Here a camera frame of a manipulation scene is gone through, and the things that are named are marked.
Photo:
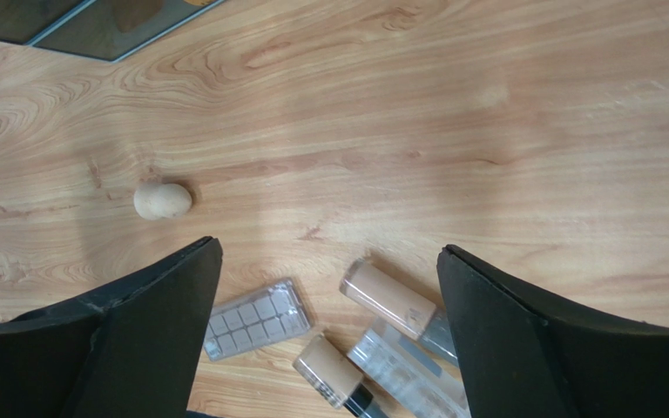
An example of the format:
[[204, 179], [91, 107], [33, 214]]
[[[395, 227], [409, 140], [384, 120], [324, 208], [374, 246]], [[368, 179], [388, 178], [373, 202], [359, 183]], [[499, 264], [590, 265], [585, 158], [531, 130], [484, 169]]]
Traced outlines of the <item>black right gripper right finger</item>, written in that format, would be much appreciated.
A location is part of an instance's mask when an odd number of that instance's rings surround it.
[[475, 417], [669, 417], [669, 327], [520, 280], [459, 246], [436, 270]]

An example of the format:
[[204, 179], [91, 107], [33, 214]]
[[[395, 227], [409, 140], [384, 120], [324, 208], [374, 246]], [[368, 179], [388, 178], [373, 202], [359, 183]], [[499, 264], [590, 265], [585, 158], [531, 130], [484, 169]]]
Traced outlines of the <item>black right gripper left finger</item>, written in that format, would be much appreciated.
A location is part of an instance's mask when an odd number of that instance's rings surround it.
[[0, 322], [0, 417], [183, 417], [220, 280], [204, 237]]

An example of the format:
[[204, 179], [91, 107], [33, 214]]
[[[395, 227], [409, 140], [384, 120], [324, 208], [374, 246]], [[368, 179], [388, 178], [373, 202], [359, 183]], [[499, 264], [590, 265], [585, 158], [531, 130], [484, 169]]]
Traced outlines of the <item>clear frosted lotion bottle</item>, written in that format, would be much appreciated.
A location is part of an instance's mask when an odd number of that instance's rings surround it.
[[385, 320], [371, 324], [348, 358], [418, 418], [471, 416], [463, 383]]

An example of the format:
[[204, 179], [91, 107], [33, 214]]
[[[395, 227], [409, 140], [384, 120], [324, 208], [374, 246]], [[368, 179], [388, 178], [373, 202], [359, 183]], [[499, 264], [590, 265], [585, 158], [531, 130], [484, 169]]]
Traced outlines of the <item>beige makeup sponge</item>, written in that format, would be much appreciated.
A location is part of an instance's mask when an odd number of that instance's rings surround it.
[[149, 182], [134, 192], [133, 205], [142, 219], [175, 219], [190, 210], [193, 197], [182, 185]]

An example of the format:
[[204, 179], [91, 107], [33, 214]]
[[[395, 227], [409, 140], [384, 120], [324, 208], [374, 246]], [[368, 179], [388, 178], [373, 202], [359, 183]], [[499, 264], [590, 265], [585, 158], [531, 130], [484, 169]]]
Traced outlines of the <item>beige foundation bottle grey cap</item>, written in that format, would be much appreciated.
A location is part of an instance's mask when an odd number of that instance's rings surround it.
[[423, 348], [459, 366], [447, 314], [432, 301], [363, 259], [348, 268], [339, 290]]

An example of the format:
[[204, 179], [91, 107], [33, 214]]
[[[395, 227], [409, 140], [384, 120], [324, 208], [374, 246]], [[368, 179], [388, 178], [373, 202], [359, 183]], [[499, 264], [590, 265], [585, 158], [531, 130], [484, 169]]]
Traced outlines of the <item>beige foundation bottle black pump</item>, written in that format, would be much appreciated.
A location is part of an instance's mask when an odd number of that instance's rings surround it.
[[363, 373], [324, 334], [317, 334], [293, 362], [293, 368], [334, 409], [345, 408], [353, 417], [387, 418]]

